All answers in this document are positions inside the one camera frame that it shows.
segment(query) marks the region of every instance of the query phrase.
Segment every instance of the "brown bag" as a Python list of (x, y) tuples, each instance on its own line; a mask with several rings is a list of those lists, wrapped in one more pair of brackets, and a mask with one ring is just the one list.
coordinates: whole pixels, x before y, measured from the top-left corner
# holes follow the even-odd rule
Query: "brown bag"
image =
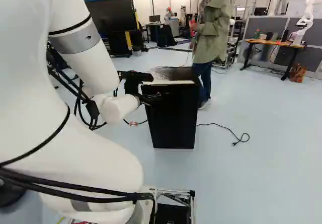
[(302, 83), (305, 73), (306, 68), (302, 67), (300, 64), (297, 64), (297, 66), (293, 67), (290, 72), (290, 80), (292, 82)]

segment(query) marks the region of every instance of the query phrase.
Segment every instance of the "desk leg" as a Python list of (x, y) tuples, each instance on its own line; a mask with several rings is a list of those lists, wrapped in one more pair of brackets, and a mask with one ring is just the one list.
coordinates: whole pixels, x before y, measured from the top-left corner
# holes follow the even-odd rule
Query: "desk leg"
[(290, 77), (290, 70), (291, 70), (291, 68), (292, 68), (292, 66), (294, 64), (295, 59), (296, 59), (297, 52), (298, 52), (298, 49), (297, 48), (294, 48), (294, 54), (292, 56), (292, 59), (291, 59), (289, 65), (287, 67), (287, 70), (286, 70), (284, 76), (281, 78), (281, 81), (284, 81), (286, 78), (289, 78)]
[(146, 28), (146, 35), (147, 35), (147, 42), (149, 43), (150, 40), (149, 40), (149, 29), (148, 28)]
[(252, 48), (253, 48), (253, 44), (250, 43), (248, 49), (247, 49), (247, 53), (246, 53), (246, 58), (245, 58), (245, 62), (244, 62), (244, 66), (242, 68), (240, 68), (240, 70), (244, 70), (247, 67), (249, 67), (250, 65), (248, 64), (248, 60), (250, 59), (250, 55), (252, 52)]

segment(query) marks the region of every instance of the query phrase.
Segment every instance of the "green jacket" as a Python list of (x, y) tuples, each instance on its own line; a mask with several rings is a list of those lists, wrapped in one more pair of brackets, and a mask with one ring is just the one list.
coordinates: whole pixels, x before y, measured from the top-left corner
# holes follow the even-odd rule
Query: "green jacket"
[(208, 63), (217, 57), (224, 60), (232, 15), (231, 0), (211, 0), (204, 14), (205, 23), (197, 28), (193, 62)]

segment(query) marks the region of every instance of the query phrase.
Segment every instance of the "black screen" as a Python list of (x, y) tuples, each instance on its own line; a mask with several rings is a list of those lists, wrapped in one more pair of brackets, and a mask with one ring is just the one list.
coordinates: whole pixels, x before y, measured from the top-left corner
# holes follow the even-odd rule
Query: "black screen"
[(159, 22), (161, 19), (160, 15), (150, 16), (150, 22)]
[(132, 0), (86, 2), (100, 33), (137, 30)]
[(267, 9), (266, 8), (255, 8), (254, 15), (255, 16), (267, 15)]

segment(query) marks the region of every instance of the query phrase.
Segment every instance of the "table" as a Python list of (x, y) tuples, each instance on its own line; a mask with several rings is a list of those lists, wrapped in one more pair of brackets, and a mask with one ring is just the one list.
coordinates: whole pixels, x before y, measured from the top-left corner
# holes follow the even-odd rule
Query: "table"
[(286, 41), (286, 42), (280, 42), (280, 41), (272, 41), (272, 40), (265, 40), (265, 39), (246, 39), (245, 40), (247, 43), (249, 43), (249, 47), (246, 52), (246, 58), (244, 62), (244, 66), (240, 68), (240, 70), (244, 70), (247, 67), (249, 67), (251, 64), (248, 64), (248, 60), (250, 58), (252, 48), (254, 44), (266, 44), (266, 45), (276, 45), (276, 46), (281, 46), (281, 47), (289, 47), (294, 49), (294, 54), (290, 60), (290, 63), (288, 64), (287, 70), (284, 74), (284, 76), (281, 78), (282, 81), (284, 81), (286, 78), (290, 77), (290, 70), (294, 64), (295, 58), (297, 56), (297, 53), (300, 49), (304, 49), (304, 45), (293, 45), (292, 42)]

